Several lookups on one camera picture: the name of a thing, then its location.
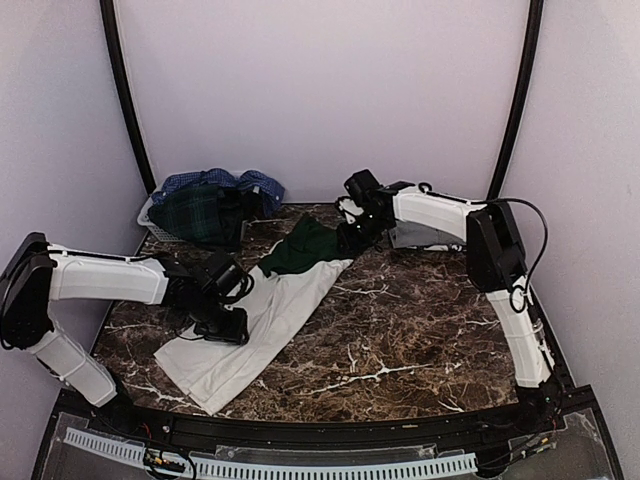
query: curved black pole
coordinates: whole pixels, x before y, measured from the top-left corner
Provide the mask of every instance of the curved black pole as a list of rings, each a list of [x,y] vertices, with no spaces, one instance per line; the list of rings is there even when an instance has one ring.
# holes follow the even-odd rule
[[[104,25],[104,34],[107,39],[107,48],[109,50],[109,58],[111,59],[111,70],[113,78],[116,82],[118,97],[120,97],[120,107],[124,116],[127,131],[129,132],[129,140],[133,148],[133,154],[136,157],[138,170],[144,183],[147,193],[151,193],[156,188],[156,181],[153,178],[147,151],[144,148],[140,126],[138,125],[138,117],[133,106],[131,97],[131,89],[127,80],[127,71],[124,67],[124,58],[122,57],[122,47],[120,45],[120,36],[118,35],[118,22],[116,21],[116,12],[113,6],[113,0],[100,0],[100,10],[102,11],[102,23]]]
[[[502,147],[500,147],[500,154],[498,155],[496,168],[493,172],[489,192],[487,193],[488,200],[497,198],[500,195],[500,190],[502,190],[507,169],[509,168],[509,162],[511,161],[511,155],[513,154],[513,147],[515,146],[516,137],[518,136],[518,128],[520,127],[524,104],[527,100],[527,91],[529,90],[529,81],[531,80],[531,72],[533,70],[533,60],[536,56],[543,4],[544,0],[531,0],[529,6],[529,19],[527,20],[527,31],[524,37],[524,47],[522,48],[516,91],[513,94],[507,128],[504,132]]]

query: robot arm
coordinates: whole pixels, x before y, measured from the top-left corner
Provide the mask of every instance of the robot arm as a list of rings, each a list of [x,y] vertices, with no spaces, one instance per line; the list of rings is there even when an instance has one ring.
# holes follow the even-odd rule
[[[340,246],[358,253],[376,243],[397,221],[446,232],[466,244],[467,273],[493,306],[513,357],[516,383],[537,389],[552,375],[553,357],[535,306],[527,302],[525,251],[509,206],[481,203],[433,192],[428,184],[383,187],[368,170],[345,183],[349,197],[338,209],[349,212],[338,227]]]
[[[242,345],[249,339],[246,312],[221,304],[234,290],[240,290],[236,297],[248,294],[250,278],[222,251],[187,270],[169,255],[132,258],[80,252],[31,233],[0,277],[0,339],[6,349],[32,353],[91,404],[102,407],[118,394],[116,382],[49,317],[50,300],[128,300],[176,307],[188,312],[196,335]]]

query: blue plaid shirt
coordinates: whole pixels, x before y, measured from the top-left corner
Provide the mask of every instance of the blue plaid shirt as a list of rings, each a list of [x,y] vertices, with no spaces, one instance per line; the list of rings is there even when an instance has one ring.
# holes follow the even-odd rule
[[[226,170],[213,168],[207,172],[179,173],[168,177],[162,188],[151,194],[154,205],[160,205],[173,192],[185,187],[216,184],[223,188],[237,188],[240,191],[258,189],[262,197],[262,208],[265,217],[270,217],[282,205],[284,187],[271,177],[257,170],[247,170],[240,178],[236,178]]]

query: laundry basket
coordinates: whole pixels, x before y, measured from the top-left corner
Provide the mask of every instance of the laundry basket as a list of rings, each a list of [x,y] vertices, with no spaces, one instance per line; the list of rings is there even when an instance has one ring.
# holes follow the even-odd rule
[[[140,210],[140,215],[138,215],[138,225],[143,227],[147,227],[149,231],[153,234],[154,237],[158,239],[159,242],[183,242],[184,240],[180,240],[178,237],[171,235],[170,233],[165,232],[160,227],[158,227],[155,223],[149,220],[149,209],[153,206],[153,200],[151,197],[147,199],[147,201],[142,206],[142,210]]]

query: marble table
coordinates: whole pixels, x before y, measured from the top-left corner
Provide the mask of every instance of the marble table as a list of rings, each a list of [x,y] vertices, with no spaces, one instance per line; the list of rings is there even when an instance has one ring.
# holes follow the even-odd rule
[[[330,205],[288,205],[248,225],[236,259],[253,267],[309,213],[335,226]],[[142,253],[185,264],[209,255],[153,236]],[[153,353],[185,328],[185,315],[117,303],[95,356],[137,405],[206,415],[169,380]],[[464,256],[393,250],[385,241],[347,269],[295,338],[216,416],[265,421],[410,419],[515,403],[511,355],[498,319],[465,273]]]

